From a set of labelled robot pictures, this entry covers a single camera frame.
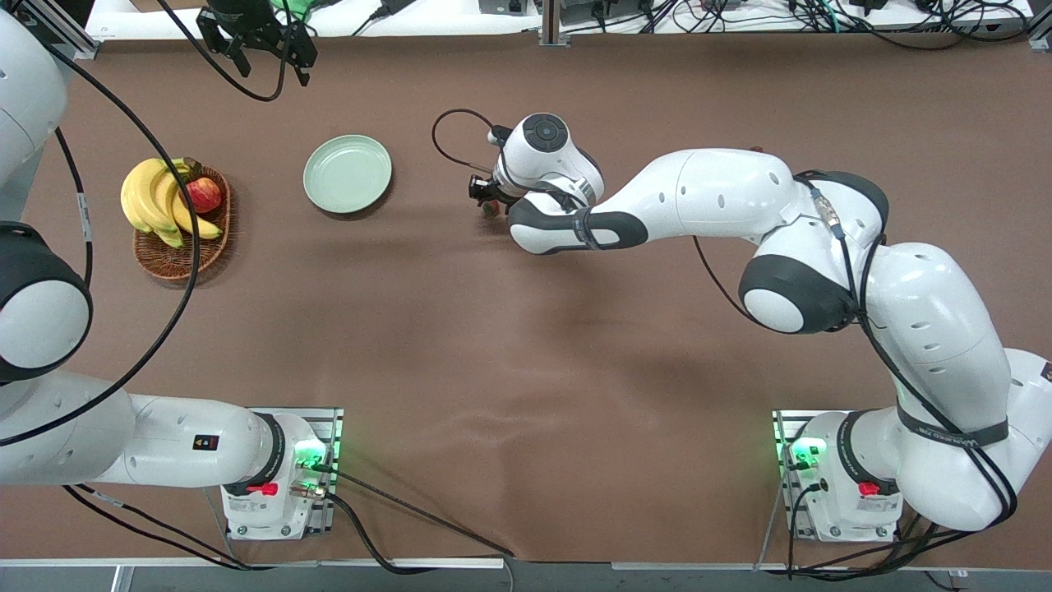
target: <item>small black label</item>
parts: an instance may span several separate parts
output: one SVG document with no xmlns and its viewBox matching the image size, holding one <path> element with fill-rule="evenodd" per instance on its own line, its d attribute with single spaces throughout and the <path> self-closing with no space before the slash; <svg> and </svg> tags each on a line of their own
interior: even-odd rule
<svg viewBox="0 0 1052 592">
<path fill-rule="evenodd" d="M 198 434 L 194 436 L 194 450 L 218 450 L 219 436 Z"/>
</svg>

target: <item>brown leather tablecloth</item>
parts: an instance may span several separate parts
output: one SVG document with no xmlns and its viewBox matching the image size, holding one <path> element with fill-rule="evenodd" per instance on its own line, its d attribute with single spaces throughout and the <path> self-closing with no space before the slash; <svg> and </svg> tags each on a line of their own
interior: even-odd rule
<svg viewBox="0 0 1052 592">
<path fill-rule="evenodd" d="M 466 197 L 471 170 L 431 147 L 446 108 L 506 125 L 558 113 L 600 162 L 608 195 L 685 147 L 761 145 L 794 169 L 861 173 L 891 199 L 891 242 L 949 250 L 1004 344 L 1052 355 L 1052 62 L 1025 43 L 928 54 L 863 36 L 611 36 L 570 49 L 532 35 L 321 41 L 310 85 L 290 77 L 270 104 L 241 97 L 185 49 L 107 43 L 88 64 L 174 156 L 223 170 L 240 200 L 227 264 L 130 390 L 341 406 L 343 468 L 520 558 L 751 564 L 778 479 L 771 410 L 885 407 L 894 390 L 857 331 L 787 338 L 739 318 L 687 238 L 521 250 Z M 277 60 L 251 61 L 247 83 L 269 91 Z M 62 127 L 96 237 L 95 325 L 66 368 L 115 379 L 180 294 L 137 266 L 118 203 L 124 175 L 154 154 L 80 80 Z M 380 207 L 336 219 L 307 200 L 302 169 L 322 142 L 352 132 L 387 146 L 394 178 Z M 448 150 L 488 165 L 485 134 L 468 117 L 441 129 Z M 25 218 L 80 267 L 72 183 L 54 145 Z M 736 291 L 750 244 L 704 244 Z M 1015 518 L 926 560 L 1052 569 L 1050 487 L 1045 460 Z M 200 490 L 102 489 L 219 542 Z M 58 488 L 0 495 L 3 557 L 179 554 Z M 349 499 L 389 556 L 488 552 L 358 491 Z M 785 556 L 781 516 L 775 526 L 768 562 Z M 365 556 L 342 517 L 323 537 L 237 548 L 254 562 Z M 798 556 L 848 550 L 801 545 Z"/>
</svg>

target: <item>wicker basket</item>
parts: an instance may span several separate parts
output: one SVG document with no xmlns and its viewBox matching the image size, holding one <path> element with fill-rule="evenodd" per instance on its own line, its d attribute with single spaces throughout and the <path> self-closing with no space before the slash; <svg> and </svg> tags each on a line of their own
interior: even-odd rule
<svg viewBox="0 0 1052 592">
<path fill-rule="evenodd" d="M 210 166 L 202 165 L 201 171 L 202 177 L 207 177 L 216 181 L 216 184 L 219 185 L 219 190 L 223 195 L 222 204 L 211 211 L 201 213 L 201 217 L 219 226 L 223 230 L 223 233 L 219 238 L 201 240 L 201 260 L 198 266 L 199 278 L 201 277 L 201 272 L 215 263 L 226 249 L 235 218 L 234 191 L 230 190 L 229 183 L 226 182 L 226 179 L 223 178 L 223 175 L 219 170 Z M 147 233 L 135 230 L 133 247 L 135 249 L 136 261 L 139 261 L 139 264 L 142 265 L 142 268 L 146 269 L 146 272 L 158 279 L 166 281 L 186 280 L 190 275 L 193 246 L 190 233 L 185 230 L 180 231 L 183 233 L 183 246 L 181 248 L 173 248 L 154 232 Z"/>
</svg>

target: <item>apple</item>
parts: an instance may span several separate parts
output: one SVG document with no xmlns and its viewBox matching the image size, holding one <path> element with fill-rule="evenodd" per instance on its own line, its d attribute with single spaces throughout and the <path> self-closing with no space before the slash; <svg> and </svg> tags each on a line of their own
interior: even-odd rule
<svg viewBox="0 0 1052 592">
<path fill-rule="evenodd" d="M 201 177 L 190 182 L 186 185 L 186 188 L 190 191 L 190 199 L 194 200 L 194 209 L 198 213 L 211 211 L 219 207 L 219 204 L 223 201 L 223 191 L 220 190 L 216 181 L 207 177 Z"/>
</svg>

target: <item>green plate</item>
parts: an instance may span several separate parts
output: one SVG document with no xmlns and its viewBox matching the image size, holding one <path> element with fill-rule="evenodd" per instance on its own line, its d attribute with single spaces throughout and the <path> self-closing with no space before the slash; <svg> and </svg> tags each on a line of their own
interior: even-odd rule
<svg viewBox="0 0 1052 592">
<path fill-rule="evenodd" d="M 380 199 L 391 180 L 391 157 L 366 136 L 340 136 L 325 142 L 307 159 L 303 188 L 315 205 L 350 213 Z"/>
</svg>

